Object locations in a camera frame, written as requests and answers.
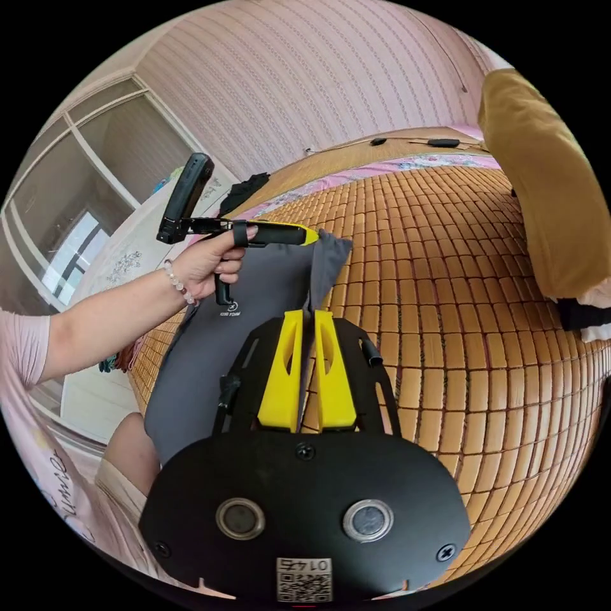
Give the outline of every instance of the beaded bracelet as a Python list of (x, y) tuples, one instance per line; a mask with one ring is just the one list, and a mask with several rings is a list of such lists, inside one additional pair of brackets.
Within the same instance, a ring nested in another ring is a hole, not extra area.
[(165, 273), (169, 276), (170, 282), (176, 287), (176, 290), (185, 298), (185, 301), (192, 306), (195, 303), (193, 295), (185, 288), (184, 284), (174, 275), (172, 262), (169, 259), (164, 261)]

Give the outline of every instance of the pink shirt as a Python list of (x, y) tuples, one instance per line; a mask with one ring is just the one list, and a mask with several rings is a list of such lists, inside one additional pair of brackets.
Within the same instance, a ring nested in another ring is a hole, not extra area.
[(75, 532), (126, 565), (176, 583), (146, 548), (133, 517), (81, 476), (30, 401), (28, 390), (45, 367), (49, 325), (48, 316), (0, 310), (0, 405), (15, 447), (43, 496)]

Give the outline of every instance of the mustard pillow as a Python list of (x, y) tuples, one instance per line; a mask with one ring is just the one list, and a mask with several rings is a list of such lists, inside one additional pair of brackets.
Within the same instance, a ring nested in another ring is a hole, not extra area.
[(547, 297), (580, 297), (611, 277), (611, 214), (573, 134), (514, 69), (490, 72), (478, 117), (519, 199), (535, 279)]

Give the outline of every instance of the yellow plastic part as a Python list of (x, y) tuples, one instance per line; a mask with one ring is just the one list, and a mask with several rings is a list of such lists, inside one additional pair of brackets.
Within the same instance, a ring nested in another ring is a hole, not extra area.
[(314, 313), (318, 424), (325, 429), (354, 428), (356, 409), (331, 312)]
[(259, 408), (258, 420), (261, 426), (285, 429), (291, 433), (297, 431), (303, 336), (303, 310), (285, 312), (276, 354)]
[(314, 231), (314, 229), (310, 229), (305, 225), (299, 225), (298, 223), (278, 223), (276, 221), (256, 221), (259, 224), (266, 223), (268, 225), (292, 225), (293, 227), (299, 227), (300, 229), (305, 230), (305, 241), (301, 244), (301, 246), (309, 246), (310, 244), (314, 244), (318, 240), (318, 233)]

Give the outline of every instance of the woman's hand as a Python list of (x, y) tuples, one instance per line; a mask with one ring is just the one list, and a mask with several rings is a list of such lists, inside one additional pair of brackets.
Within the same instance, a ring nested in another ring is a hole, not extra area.
[[(256, 227), (249, 227), (246, 235), (252, 240)], [(244, 248), (235, 247), (233, 232), (226, 231), (187, 247), (172, 263), (174, 275), (194, 299), (202, 300), (214, 293), (214, 274), (220, 274), (227, 284), (237, 282), (244, 252)]]

